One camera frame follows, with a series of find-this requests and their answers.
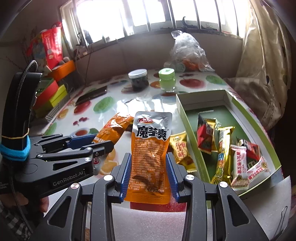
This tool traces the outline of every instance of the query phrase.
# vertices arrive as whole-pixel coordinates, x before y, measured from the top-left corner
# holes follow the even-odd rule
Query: finger
[[[25,196],[23,194],[16,192],[15,195],[16,195],[16,198],[17,198],[20,206],[28,204],[29,201],[28,201],[28,199],[25,198]],[[17,205],[12,193],[0,195],[0,200],[3,203],[3,205],[8,208]]]
[[[40,211],[43,213],[46,213],[49,207],[49,198],[48,197],[44,197],[40,199]]]

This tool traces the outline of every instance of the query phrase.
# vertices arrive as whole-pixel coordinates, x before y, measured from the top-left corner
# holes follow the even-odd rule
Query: green jar
[[[164,92],[174,92],[176,88],[176,79],[174,69],[164,68],[159,72],[159,84],[160,88]]]

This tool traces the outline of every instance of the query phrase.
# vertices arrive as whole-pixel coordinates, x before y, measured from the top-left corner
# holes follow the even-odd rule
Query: blue band
[[[27,156],[29,155],[30,148],[31,148],[31,142],[30,142],[29,136],[27,136],[26,138],[27,138],[27,146],[22,151],[9,149],[6,146],[0,144],[1,155],[8,160],[25,161],[27,159]]]

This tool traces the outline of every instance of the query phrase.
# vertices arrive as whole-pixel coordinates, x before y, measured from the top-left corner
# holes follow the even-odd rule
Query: curtain
[[[241,61],[225,81],[242,97],[266,130],[283,116],[291,85],[291,50],[285,25],[260,0],[249,0]]]

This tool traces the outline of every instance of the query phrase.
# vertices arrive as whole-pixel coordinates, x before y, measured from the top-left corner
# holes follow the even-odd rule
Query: metal pivot bolt
[[[194,176],[191,174],[186,175],[185,177],[188,181],[192,181],[194,179]]]
[[[219,185],[220,185],[220,187],[222,187],[222,188],[226,188],[226,187],[228,187],[227,182],[220,182]]]
[[[112,175],[106,175],[104,176],[104,180],[105,181],[111,181],[113,179],[113,176]]]
[[[72,188],[72,189],[77,189],[77,188],[79,188],[79,184],[78,184],[78,183],[73,183],[73,184],[71,185],[71,188]]]

